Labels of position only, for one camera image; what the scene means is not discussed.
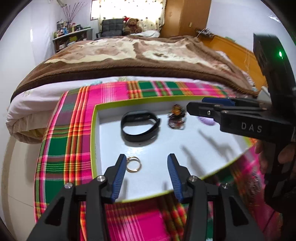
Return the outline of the person's right hand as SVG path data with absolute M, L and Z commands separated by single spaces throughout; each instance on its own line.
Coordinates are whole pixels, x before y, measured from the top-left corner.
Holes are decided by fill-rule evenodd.
M 259 155 L 259 165 L 260 173 L 262 175 L 266 174 L 267 171 L 271 168 L 275 151 L 272 150 L 273 145 L 270 145 L 267 142 L 258 140 L 255 146 L 255 153 Z M 295 157 L 295 143 L 287 145 L 281 150 L 278 155 L 277 161 L 280 164 L 290 164 Z

